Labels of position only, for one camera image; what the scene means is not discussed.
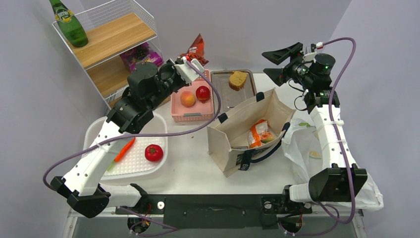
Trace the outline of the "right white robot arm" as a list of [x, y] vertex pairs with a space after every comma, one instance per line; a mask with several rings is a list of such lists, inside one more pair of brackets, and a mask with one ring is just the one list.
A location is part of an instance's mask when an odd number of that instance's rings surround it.
[[294, 212], [300, 202], [353, 202], [368, 179], [366, 169], [359, 168], [345, 141], [340, 101], [331, 86], [331, 70], [336, 63], [333, 56], [317, 53], [320, 44], [311, 44], [311, 51], [303, 52], [297, 42], [262, 56], [282, 68], [265, 68], [264, 73], [278, 86], [293, 80], [302, 86], [305, 110], [317, 129], [324, 159], [322, 168], [305, 184], [285, 187], [288, 192], [280, 198], [280, 206], [287, 213]]

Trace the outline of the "beige canvas tote bag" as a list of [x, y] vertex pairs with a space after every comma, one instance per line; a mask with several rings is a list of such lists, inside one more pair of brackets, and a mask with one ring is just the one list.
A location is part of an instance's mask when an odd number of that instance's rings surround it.
[[[207, 127], [208, 153], [225, 177], [246, 171], [251, 164], [263, 161], [280, 147], [294, 114], [295, 109], [281, 102], [274, 89], [258, 92], [219, 115]], [[248, 148], [250, 128], [261, 119], [267, 120], [268, 130], [275, 139], [260, 147]]]

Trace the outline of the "red chips bag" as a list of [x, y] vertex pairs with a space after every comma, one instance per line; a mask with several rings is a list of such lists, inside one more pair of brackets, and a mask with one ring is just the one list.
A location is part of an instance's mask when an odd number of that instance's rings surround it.
[[187, 52], [181, 54], [180, 57], [186, 57], [188, 60], [197, 59], [202, 66], [205, 66], [209, 61], [205, 59], [204, 47], [204, 40], [201, 34], [199, 34]]

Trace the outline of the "white plastic grocery bag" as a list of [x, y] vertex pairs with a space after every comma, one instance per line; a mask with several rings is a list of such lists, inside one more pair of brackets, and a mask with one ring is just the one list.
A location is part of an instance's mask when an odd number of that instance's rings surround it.
[[[282, 139], [283, 153], [292, 162], [292, 171], [297, 184], [307, 183], [311, 176], [322, 169], [323, 158], [315, 126], [302, 119], [290, 120], [290, 127]], [[356, 208], [369, 211], [384, 207], [383, 195], [372, 177], [356, 195]]]

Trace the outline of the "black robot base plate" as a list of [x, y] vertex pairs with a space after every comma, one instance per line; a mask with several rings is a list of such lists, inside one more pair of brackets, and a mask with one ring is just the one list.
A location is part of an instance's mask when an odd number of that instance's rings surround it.
[[312, 213], [303, 203], [282, 194], [147, 195], [133, 208], [117, 208], [118, 215], [130, 212], [162, 215], [166, 225], [178, 229], [274, 229], [280, 217]]

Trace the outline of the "red pomegranate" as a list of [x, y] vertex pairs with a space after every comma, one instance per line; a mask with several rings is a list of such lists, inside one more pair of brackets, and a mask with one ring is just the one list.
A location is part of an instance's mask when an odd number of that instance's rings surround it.
[[205, 103], [210, 99], [210, 89], [206, 86], [200, 86], [196, 89], [196, 98], [201, 102]]

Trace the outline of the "red chili pepper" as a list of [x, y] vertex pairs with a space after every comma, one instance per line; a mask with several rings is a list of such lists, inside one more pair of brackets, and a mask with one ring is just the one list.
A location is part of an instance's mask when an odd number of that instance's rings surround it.
[[125, 154], [130, 150], [130, 148], [134, 145], [136, 138], [133, 137], [118, 153], [118, 155], [114, 158], [112, 163], [107, 168], [107, 171], [110, 171], [116, 163], [119, 163], [125, 156]]

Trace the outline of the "white plastic basin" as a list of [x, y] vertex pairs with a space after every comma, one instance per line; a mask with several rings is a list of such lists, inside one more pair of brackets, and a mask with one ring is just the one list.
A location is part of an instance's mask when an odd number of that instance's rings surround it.
[[[85, 133], [83, 149], [87, 149], [93, 144], [104, 121], [106, 121], [106, 117], [99, 118], [88, 127]], [[166, 121], [160, 114], [154, 113], [154, 118], [144, 126], [141, 133], [167, 133]], [[146, 160], [145, 148], [150, 144], [159, 145], [163, 149], [164, 156], [160, 161], [150, 162]], [[106, 171], [101, 178], [101, 182], [107, 184], [122, 184], [129, 180], [158, 177], [163, 173], [163, 168], [166, 167], [167, 149], [167, 137], [137, 137], [134, 145], [130, 148], [122, 161], [115, 164], [110, 171]]]

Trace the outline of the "orange peach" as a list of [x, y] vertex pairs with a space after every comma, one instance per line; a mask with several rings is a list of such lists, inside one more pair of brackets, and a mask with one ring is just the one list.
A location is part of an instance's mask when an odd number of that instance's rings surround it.
[[184, 91], [180, 95], [180, 102], [184, 107], [192, 107], [196, 102], [195, 95], [191, 91]]

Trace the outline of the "red tomato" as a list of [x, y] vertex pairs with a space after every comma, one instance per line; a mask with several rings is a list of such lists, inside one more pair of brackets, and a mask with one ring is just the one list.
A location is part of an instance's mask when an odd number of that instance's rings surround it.
[[150, 162], [158, 162], [163, 156], [163, 149], [159, 145], [150, 144], [145, 148], [145, 158]]

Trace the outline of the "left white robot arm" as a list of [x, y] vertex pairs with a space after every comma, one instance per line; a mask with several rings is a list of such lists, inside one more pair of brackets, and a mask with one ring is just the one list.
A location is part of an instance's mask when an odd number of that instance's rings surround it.
[[51, 187], [67, 204], [87, 218], [108, 207], [129, 207], [135, 213], [147, 209], [146, 192], [137, 184], [108, 185], [101, 179], [123, 148], [153, 119], [153, 111], [172, 93], [195, 81], [204, 68], [196, 60], [168, 60], [136, 65], [128, 87], [114, 104], [92, 146], [78, 153], [79, 161], [64, 176], [54, 177]]

